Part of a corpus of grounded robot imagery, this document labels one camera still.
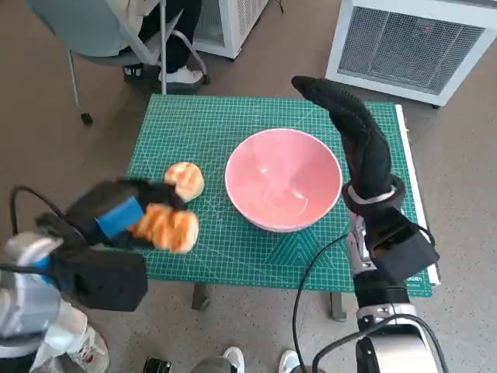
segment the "robotic arm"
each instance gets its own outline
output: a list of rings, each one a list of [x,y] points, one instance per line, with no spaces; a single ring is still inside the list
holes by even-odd
[[[35,194],[53,211],[36,219],[36,232],[18,232],[19,192]],[[143,180],[99,183],[64,213],[29,187],[12,191],[12,238],[0,263],[0,359],[37,350],[57,318],[61,293],[91,309],[136,309],[148,289],[144,257],[99,245],[153,248],[127,231],[150,203],[185,208],[173,186]]]
[[[356,344],[357,371],[438,372],[427,325],[416,318],[405,280],[440,257],[431,233],[401,212],[405,186],[391,174],[390,148],[384,135],[368,109],[335,83],[296,76],[292,84],[305,99],[329,112],[346,153],[350,181],[343,186],[342,197],[350,213],[347,248],[360,330],[351,337],[362,337]],[[317,373],[321,358],[341,344],[332,343],[316,355],[313,373]],[[447,371],[443,355],[440,360]]]

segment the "bread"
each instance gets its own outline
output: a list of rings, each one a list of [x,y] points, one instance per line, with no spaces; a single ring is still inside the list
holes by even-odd
[[[175,185],[175,192],[185,202],[197,198],[205,186],[202,172],[197,166],[189,162],[172,165],[165,173],[164,181],[167,184]]]
[[[185,254],[195,246],[199,221],[191,211],[149,204],[143,218],[128,229],[134,237],[147,239],[160,249]]]

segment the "metal table leg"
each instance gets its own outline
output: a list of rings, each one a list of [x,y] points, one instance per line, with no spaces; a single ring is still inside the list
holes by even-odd
[[[206,284],[195,283],[193,285],[192,309],[196,311],[204,311],[209,307],[210,298]]]
[[[332,320],[345,322],[347,320],[347,312],[343,311],[342,293],[332,291],[329,293],[330,316]]]

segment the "white appliance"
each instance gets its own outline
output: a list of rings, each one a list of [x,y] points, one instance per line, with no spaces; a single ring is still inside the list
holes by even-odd
[[[193,46],[235,59],[269,0],[203,0]]]
[[[496,35],[493,0],[342,0],[326,78],[443,106]]]

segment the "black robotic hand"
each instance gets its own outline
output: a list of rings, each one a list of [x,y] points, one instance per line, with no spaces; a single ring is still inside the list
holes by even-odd
[[[43,214],[36,222],[73,244],[81,241],[90,246],[103,243],[120,248],[153,249],[150,242],[134,238],[127,230],[141,219],[149,204],[186,209],[174,186],[141,179],[118,179],[93,186],[67,209],[65,219]]]
[[[305,99],[329,112],[342,135],[350,172],[350,183],[342,188],[342,196],[347,207],[364,219],[366,247],[381,275],[395,284],[435,263],[440,257],[433,248],[433,236],[429,234],[428,242],[420,231],[426,230],[401,213],[404,183],[391,174],[390,148],[368,109],[323,78],[295,76],[292,84]],[[363,200],[385,195],[392,186],[394,189],[384,198],[364,203],[352,195],[350,185]]]
[[[329,112],[342,135],[350,179],[357,195],[366,200],[390,192],[390,148],[363,103],[324,78],[295,76],[292,85],[305,99]]]

